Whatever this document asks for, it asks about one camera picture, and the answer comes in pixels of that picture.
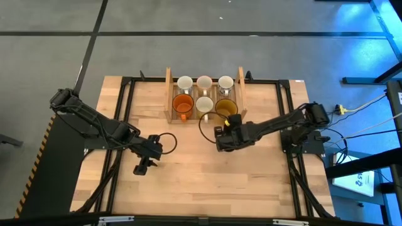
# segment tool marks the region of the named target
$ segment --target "white cable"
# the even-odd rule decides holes
[[[379,124],[376,124],[376,125],[367,127],[367,128],[365,128],[365,129],[362,129],[362,130],[360,130],[360,131],[357,131],[357,132],[355,132],[355,133],[353,133],[353,134],[351,134],[351,135],[349,135],[349,136],[346,136],[346,137],[344,137],[344,138],[338,140],[337,142],[334,142],[334,143],[331,144],[329,147],[331,147],[332,145],[334,145],[334,144],[336,144],[336,143],[338,143],[338,142],[340,142],[340,141],[343,141],[343,140],[345,140],[345,139],[347,139],[347,138],[350,138],[350,137],[352,137],[352,136],[355,136],[355,135],[358,134],[358,133],[361,133],[361,132],[363,132],[363,131],[366,131],[366,130],[372,129],[372,128],[374,128],[374,127],[380,126],[380,125],[382,125],[382,124],[384,124],[384,123],[386,123],[386,122],[388,122],[388,121],[390,121],[390,120],[393,120],[393,119],[395,119],[396,117],[399,117],[399,116],[402,116],[402,112],[399,113],[399,114],[397,114],[396,116],[390,118],[390,119],[385,120],[384,122],[380,122]]]
[[[378,96],[378,97],[376,97],[376,98],[370,100],[369,102],[363,104],[362,106],[360,106],[360,107],[358,107],[358,108],[356,108],[356,109],[353,109],[353,110],[347,110],[347,109],[345,109],[345,111],[346,111],[346,112],[355,112],[355,111],[362,109],[363,107],[365,107],[365,106],[367,106],[367,105],[373,103],[374,101],[376,101],[376,100],[378,100],[378,99],[380,99],[381,97],[384,97],[384,96],[385,96],[385,94],[382,94],[382,95],[380,95],[380,96]]]

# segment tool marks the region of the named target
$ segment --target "mug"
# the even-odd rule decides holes
[[[237,105],[233,100],[222,99],[215,104],[216,113],[224,116],[231,116],[237,114]]]
[[[188,94],[179,94],[173,99],[173,109],[183,122],[193,114],[194,100]]]
[[[212,86],[212,78],[202,75],[197,79],[197,87],[202,90],[202,95],[207,95],[208,90]]]
[[[200,118],[203,114],[212,111],[214,108],[214,101],[209,97],[200,97],[195,103],[197,109],[197,116]],[[204,115],[205,123],[208,123],[208,114]]]
[[[229,96],[229,93],[231,92],[233,85],[234,85],[233,78],[230,78],[227,75],[224,75],[218,79],[219,92],[225,97]]]
[[[193,86],[193,79],[189,76],[181,76],[177,80],[177,86],[181,94],[190,94]]]

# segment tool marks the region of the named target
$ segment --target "orange mug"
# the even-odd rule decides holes
[[[179,94],[173,99],[173,109],[183,122],[193,114],[194,100],[190,95]]]

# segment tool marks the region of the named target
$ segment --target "gray floor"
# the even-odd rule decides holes
[[[402,42],[402,25],[387,1],[376,1],[381,15]],[[0,0],[0,31],[91,31],[100,0]],[[101,31],[381,31],[366,3],[313,0],[109,0]],[[88,37],[0,37],[0,133],[24,141],[22,148],[0,146],[0,218],[14,215],[52,112],[57,88],[72,87]],[[100,37],[81,98],[96,106],[105,75],[174,76],[236,74],[241,65],[255,78],[302,79],[311,101],[328,110],[354,108],[378,96],[384,86],[342,85],[340,79],[375,77],[398,61],[384,39],[296,37]],[[391,117],[386,99],[334,126],[344,135]],[[394,128],[389,122],[373,131]],[[327,133],[333,140],[336,134]],[[395,134],[351,139],[349,148],[366,153],[399,146]],[[390,197],[393,223],[401,224]],[[334,197],[346,220],[382,223],[379,207]]]

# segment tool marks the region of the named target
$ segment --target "cable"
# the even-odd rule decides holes
[[[388,130],[388,131],[372,132],[372,133],[368,133],[368,134],[351,136],[351,137],[347,137],[346,139],[352,139],[352,138],[357,138],[357,137],[362,137],[362,136],[370,136],[370,135],[376,135],[376,134],[383,134],[383,133],[387,133],[387,132],[402,132],[402,131],[397,131],[396,129],[392,129],[392,130]]]
[[[202,132],[202,129],[201,129],[201,121],[202,121],[202,119],[204,118],[204,116],[206,116],[207,114],[215,114],[215,115],[218,115],[219,117],[224,118],[224,119],[226,119],[226,120],[228,120],[228,117],[226,117],[226,116],[224,116],[224,115],[222,115],[222,114],[220,114],[220,113],[218,113],[218,112],[207,112],[207,113],[203,114],[203,115],[200,117],[200,120],[198,121],[198,128],[200,129],[201,135],[202,135],[204,138],[206,138],[207,141],[211,142],[212,144],[216,144],[215,141],[212,141],[212,140],[210,140],[209,138],[207,138],[207,136]]]
[[[360,106],[360,107],[358,107],[358,108],[356,108],[356,109],[353,109],[353,110],[347,110],[347,109],[345,109],[345,112],[355,112],[355,111],[357,111],[357,110],[360,110],[360,109],[362,109],[363,107],[365,107],[366,105],[375,102],[378,98],[380,98],[380,99],[383,98],[385,95],[386,95],[386,94],[379,95],[378,97],[376,97],[376,98],[370,100],[369,102],[363,104],[362,106]]]
[[[75,132],[79,133],[82,137],[91,137],[90,134],[84,133],[79,131],[77,128],[73,127],[70,123],[68,123],[66,120],[63,119],[63,117],[56,111],[54,110],[54,113],[64,122],[66,125],[68,125],[71,129],[73,129]]]
[[[343,119],[339,119],[337,122],[335,122],[335,123],[333,123],[333,124],[330,124],[329,126],[327,126],[327,128],[321,130],[321,132],[324,131],[324,130],[326,130],[326,129],[328,129],[329,127],[331,127],[331,126],[333,126],[333,125],[335,125],[335,124],[338,124],[340,121],[346,120],[348,117],[353,116],[354,114],[358,113],[359,111],[366,109],[367,107],[369,107],[370,105],[372,105],[372,104],[374,104],[374,103],[380,101],[380,100],[381,100],[382,98],[384,98],[384,97],[385,97],[385,96],[381,97],[380,99],[378,99],[378,100],[376,100],[376,101],[374,101],[374,102],[371,102],[369,105],[363,107],[362,109],[359,109],[358,111],[354,112],[353,114],[350,114],[350,115],[346,116],[346,117],[343,118]]]
[[[172,133],[170,133],[170,132],[164,132],[164,133],[162,133],[162,134],[159,134],[159,138],[160,138],[161,136],[163,136],[163,135],[171,135],[171,136],[174,138],[174,140],[175,140],[175,146],[173,147],[173,149],[170,150],[170,151],[168,151],[168,152],[162,153],[162,154],[170,154],[170,153],[172,153],[174,150],[176,150],[176,147],[177,147],[177,138],[176,138],[176,136],[175,136],[174,134],[172,134]]]
[[[337,134],[340,135],[341,138],[344,138],[344,136],[343,136],[340,132],[336,131],[335,129],[330,129],[330,128],[327,128],[327,129],[330,130],[330,131],[336,132]],[[341,161],[340,161],[340,158],[339,158],[335,164],[341,164],[341,163],[343,163],[343,162],[345,161],[345,158],[346,158],[345,154],[348,153],[347,141],[346,141],[346,139],[344,139],[344,144],[345,144],[345,148],[344,148],[344,149],[341,149],[340,151],[337,152],[337,153],[342,152],[343,158],[342,158]]]
[[[357,131],[357,132],[355,132],[355,133],[352,133],[352,134],[349,135],[349,136],[343,137],[342,139],[338,140],[338,141],[335,142],[335,143],[338,143],[339,141],[342,141],[342,140],[345,141],[346,139],[352,137],[352,136],[355,135],[355,134],[358,134],[358,133],[360,133],[360,132],[363,132],[363,131],[372,129],[372,128],[374,128],[374,127],[380,126],[380,125],[382,125],[382,124],[384,124],[384,123],[386,123],[386,122],[388,122],[388,121],[390,121],[390,120],[393,120],[393,119],[395,119],[395,118],[397,118],[397,117],[399,117],[399,116],[402,116],[402,112],[399,113],[399,114],[397,114],[396,116],[394,116],[394,117],[392,117],[392,118],[389,118],[389,119],[385,120],[384,122],[380,122],[380,123],[378,123],[378,124],[376,124],[376,125],[373,125],[373,126],[370,126],[370,127],[365,128],[365,129],[362,129],[362,130],[360,130],[360,131]]]

